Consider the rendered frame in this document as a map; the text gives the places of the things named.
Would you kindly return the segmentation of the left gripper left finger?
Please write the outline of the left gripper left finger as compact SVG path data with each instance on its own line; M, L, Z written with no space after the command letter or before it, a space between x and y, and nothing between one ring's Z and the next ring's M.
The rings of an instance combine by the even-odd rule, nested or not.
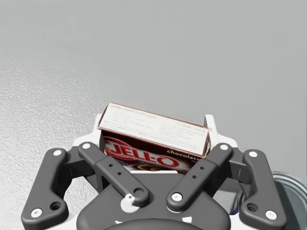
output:
M26 230L106 230L116 213L128 214L150 203L150 192L129 170L105 155L105 138L95 127L74 140L70 150L48 150L21 214ZM71 217L64 195L73 179L84 177L99 193Z

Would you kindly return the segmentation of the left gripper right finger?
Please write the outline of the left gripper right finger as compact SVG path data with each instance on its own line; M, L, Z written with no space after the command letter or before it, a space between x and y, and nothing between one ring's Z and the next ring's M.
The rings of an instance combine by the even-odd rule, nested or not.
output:
M265 154L256 149L241 152L234 140L225 143L212 115L205 115L211 151L199 160L166 197L175 213L198 214L190 227L201 230L284 230L287 217ZM239 213L230 216L213 196L226 178L250 186Z

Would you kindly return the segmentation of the brown and white carton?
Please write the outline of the brown and white carton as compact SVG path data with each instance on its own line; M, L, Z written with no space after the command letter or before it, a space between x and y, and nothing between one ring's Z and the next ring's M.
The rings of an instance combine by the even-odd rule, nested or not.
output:
M186 174L211 148L210 129L108 103L98 122L106 155L132 170Z

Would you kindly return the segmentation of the blue flat can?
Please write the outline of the blue flat can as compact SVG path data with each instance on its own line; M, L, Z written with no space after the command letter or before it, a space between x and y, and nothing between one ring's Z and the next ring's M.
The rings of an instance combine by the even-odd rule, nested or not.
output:
M307 230L307 186L283 172L272 172L267 163L257 169L247 159L231 178L243 187L245 200L230 216L230 230Z

